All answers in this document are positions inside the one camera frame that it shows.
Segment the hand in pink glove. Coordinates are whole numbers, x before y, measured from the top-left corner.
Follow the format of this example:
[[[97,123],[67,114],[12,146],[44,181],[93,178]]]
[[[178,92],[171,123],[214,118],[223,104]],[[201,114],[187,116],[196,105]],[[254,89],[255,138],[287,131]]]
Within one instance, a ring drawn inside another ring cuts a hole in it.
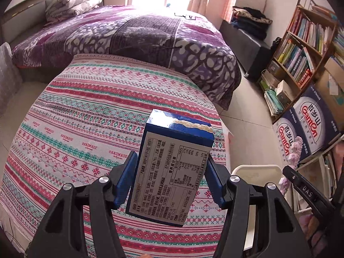
[[[303,149],[303,139],[300,136],[297,136],[295,138],[295,141],[291,145],[292,153],[289,155],[287,159],[288,166],[291,167],[292,169],[297,168],[300,161],[302,149]],[[289,181],[285,176],[281,177],[279,181],[279,190],[283,196],[286,195],[290,185],[291,185],[291,181]]]

